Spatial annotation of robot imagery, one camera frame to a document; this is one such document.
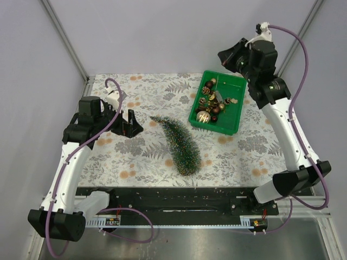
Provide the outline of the small green christmas tree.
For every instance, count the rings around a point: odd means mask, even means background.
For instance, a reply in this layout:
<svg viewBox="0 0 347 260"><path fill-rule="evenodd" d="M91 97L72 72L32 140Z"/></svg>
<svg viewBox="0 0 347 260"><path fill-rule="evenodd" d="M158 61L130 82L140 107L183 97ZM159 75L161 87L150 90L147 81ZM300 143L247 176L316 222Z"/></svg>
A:
<svg viewBox="0 0 347 260"><path fill-rule="evenodd" d="M191 176L201 169L201 154L197 142L187 126L168 116L151 116L162 128L173 164L182 176Z"/></svg>

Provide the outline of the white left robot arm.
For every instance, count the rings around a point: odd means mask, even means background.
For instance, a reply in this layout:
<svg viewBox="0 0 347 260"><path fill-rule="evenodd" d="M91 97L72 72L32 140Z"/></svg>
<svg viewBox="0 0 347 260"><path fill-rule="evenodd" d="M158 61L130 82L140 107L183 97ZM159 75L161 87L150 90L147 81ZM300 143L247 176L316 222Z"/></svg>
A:
<svg viewBox="0 0 347 260"><path fill-rule="evenodd" d="M100 210L116 211L118 202L109 188L94 188L82 202L74 202L83 167L101 133L133 138L143 131L134 110L127 114L124 119L122 112L97 96L80 99L78 112L63 131L61 158L49 192L40 208L28 213L28 222L41 237L77 242L87 221Z"/></svg>

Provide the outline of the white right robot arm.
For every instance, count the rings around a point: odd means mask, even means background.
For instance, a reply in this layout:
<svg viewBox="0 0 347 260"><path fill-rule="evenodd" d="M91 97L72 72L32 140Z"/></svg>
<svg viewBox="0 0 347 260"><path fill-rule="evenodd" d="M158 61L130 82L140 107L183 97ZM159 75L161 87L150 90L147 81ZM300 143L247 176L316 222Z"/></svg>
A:
<svg viewBox="0 0 347 260"><path fill-rule="evenodd" d="M267 202L317 185L331 171L331 165L320 160L294 117L287 84L274 74L278 53L273 42L257 40L248 44L242 38L220 51L218 57L223 67L240 73L247 81L249 94L270 121L285 158L286 170L257 187L246 202L248 211L257 215Z"/></svg>

